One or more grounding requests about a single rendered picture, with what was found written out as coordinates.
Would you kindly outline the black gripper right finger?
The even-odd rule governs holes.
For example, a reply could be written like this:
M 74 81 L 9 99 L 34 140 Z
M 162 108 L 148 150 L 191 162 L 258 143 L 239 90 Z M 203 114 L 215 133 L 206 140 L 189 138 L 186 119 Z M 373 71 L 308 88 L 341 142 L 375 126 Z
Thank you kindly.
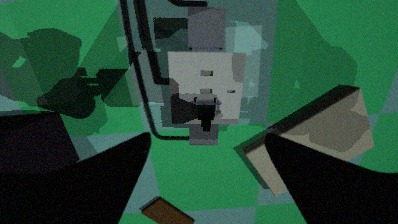
M 398 172 L 372 171 L 273 133 L 264 146 L 307 224 L 398 224 Z

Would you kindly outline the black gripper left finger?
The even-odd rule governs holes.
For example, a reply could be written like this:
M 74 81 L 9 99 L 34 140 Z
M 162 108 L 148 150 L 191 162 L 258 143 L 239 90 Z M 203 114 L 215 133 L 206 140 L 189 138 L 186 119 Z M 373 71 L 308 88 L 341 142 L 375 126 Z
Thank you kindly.
M 150 133 L 144 132 L 55 172 L 0 172 L 0 218 L 29 224 L 118 224 L 150 146 Z

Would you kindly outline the brown rectangular block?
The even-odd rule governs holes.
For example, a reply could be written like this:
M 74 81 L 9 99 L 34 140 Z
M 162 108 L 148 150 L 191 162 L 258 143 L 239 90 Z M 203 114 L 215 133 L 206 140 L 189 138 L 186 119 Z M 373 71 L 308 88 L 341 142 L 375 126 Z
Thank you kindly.
M 175 208 L 161 196 L 142 209 L 142 214 L 157 224 L 194 224 L 194 219 Z

